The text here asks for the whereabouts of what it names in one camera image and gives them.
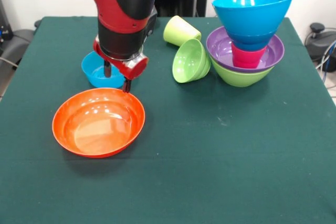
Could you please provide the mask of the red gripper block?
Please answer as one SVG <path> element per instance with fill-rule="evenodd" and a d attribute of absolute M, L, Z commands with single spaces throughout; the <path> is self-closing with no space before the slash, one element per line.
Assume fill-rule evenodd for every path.
<path fill-rule="evenodd" d="M 106 78 L 111 77 L 112 66 L 115 66 L 124 75 L 122 91 L 125 93 L 131 91 L 132 80 L 144 72 L 149 61 L 149 58 L 143 53 L 143 46 L 126 60 L 107 56 L 100 47 L 99 37 L 94 39 L 93 50 L 103 59 L 104 76 Z"/>

